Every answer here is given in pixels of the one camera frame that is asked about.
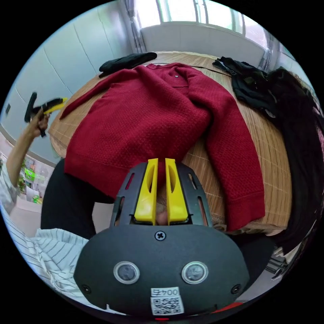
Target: wooden table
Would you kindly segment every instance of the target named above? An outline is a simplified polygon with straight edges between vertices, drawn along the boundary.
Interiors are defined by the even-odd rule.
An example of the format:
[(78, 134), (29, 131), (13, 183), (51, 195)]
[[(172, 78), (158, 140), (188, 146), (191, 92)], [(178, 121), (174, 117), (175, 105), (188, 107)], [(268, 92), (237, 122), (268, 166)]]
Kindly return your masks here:
[[(234, 96), (231, 76), (212, 65), (212, 62), (216, 59), (215, 57), (184, 52), (157, 52), (157, 54), (158, 56), (155, 60), (145, 65), (151, 63), (168, 64), (180, 62), (193, 66), (220, 83)], [(67, 104), (86, 93), (100, 80), (102, 79), (98, 76), (91, 79), (69, 99)], [(55, 118), (48, 133), (58, 155), (65, 157), (66, 148), (74, 131), (87, 115), (92, 104), (102, 95), (103, 93), (94, 96), (88, 102), (70, 113), (63, 121), (59, 121), (61, 113)], [(264, 217), (260, 215), (262, 218), (249, 223), (242, 231), (251, 233), (254, 230), (269, 231), (285, 229), (291, 211), (292, 189), (289, 163), (282, 136), (261, 114), (242, 102), (237, 103), (258, 153), (263, 174), (266, 206)], [(202, 183), (210, 206), (214, 226), (226, 230), (223, 190), (209, 162), (202, 138), (187, 153), (183, 163), (195, 171)], [(165, 205), (165, 188), (159, 192), (158, 202)]]

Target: white striped fabric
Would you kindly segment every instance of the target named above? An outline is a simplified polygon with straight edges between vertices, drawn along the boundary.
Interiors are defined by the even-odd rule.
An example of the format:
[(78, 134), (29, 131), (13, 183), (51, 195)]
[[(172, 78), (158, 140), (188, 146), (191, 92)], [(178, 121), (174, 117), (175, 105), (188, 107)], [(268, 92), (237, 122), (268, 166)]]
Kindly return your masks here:
[[(18, 189), (11, 184), (4, 165), (0, 173), (0, 209), (10, 236), (25, 261), (51, 288), (81, 304), (102, 310), (87, 301), (73, 278), (81, 249), (88, 240), (58, 228), (38, 229), (35, 237), (27, 237), (8, 215), (17, 195)], [(108, 306), (106, 312), (122, 314)]]

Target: black clothing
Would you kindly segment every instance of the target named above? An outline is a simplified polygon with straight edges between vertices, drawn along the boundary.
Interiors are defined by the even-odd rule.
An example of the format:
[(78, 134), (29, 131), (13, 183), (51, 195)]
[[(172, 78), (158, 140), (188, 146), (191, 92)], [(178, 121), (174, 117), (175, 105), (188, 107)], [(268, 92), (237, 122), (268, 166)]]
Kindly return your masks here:
[(55, 166), (45, 190), (40, 228), (60, 228), (90, 239), (96, 234), (92, 221), (95, 202), (113, 204), (114, 200), (89, 183), (65, 174), (62, 159)]
[(99, 75), (99, 78), (105, 77), (122, 69), (133, 69), (138, 65), (144, 64), (156, 58), (156, 53), (149, 52), (143, 54), (130, 54), (116, 60), (107, 61), (99, 68), (99, 71), (102, 72), (102, 74)]
[(314, 112), (310, 91), (283, 68), (267, 74), (226, 57), (213, 65), (232, 75), (237, 99), (261, 112), (283, 135), (293, 201), (287, 229), (272, 238), (288, 253), (303, 240), (321, 212), (324, 162), (316, 125), (323, 119)]

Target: screw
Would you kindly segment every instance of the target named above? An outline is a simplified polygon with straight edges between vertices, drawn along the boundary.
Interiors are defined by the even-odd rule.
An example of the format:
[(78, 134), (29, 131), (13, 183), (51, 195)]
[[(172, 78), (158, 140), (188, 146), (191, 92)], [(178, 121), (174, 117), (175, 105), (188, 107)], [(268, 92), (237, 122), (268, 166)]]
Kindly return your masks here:
[(235, 294), (237, 294), (237, 293), (240, 291), (240, 289), (241, 289), (241, 285), (235, 285), (235, 286), (232, 288), (231, 293), (232, 293), (233, 295), (235, 295)]
[(165, 238), (166, 238), (166, 234), (162, 231), (158, 231), (155, 233), (155, 238), (158, 240), (158, 241), (163, 241)]
[(91, 294), (91, 289), (87, 285), (82, 285), (82, 289), (86, 294)]

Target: window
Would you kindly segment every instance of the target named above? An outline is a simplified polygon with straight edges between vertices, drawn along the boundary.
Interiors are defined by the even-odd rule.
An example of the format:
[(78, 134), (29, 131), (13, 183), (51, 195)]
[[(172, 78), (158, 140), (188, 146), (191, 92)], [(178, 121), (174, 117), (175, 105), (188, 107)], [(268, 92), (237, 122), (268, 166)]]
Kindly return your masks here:
[(192, 0), (166, 0), (165, 2), (171, 18), (167, 21), (196, 21), (195, 5)]
[(155, 0), (136, 0), (136, 9), (141, 28), (160, 25), (160, 16)]
[(202, 24), (206, 23), (206, 11), (205, 11), (205, 4), (204, 0), (195, 0), (197, 13), (198, 13), (198, 21)]
[(136, 0), (141, 28), (172, 21), (220, 26), (268, 47), (261, 25), (245, 15), (211, 0)]
[(211, 0), (206, 0), (205, 2), (208, 13), (208, 23), (210, 25), (232, 29), (231, 8)]
[(263, 48), (267, 48), (267, 38), (263, 27), (251, 18), (245, 15), (243, 15), (243, 17), (245, 24), (245, 37), (262, 46)]

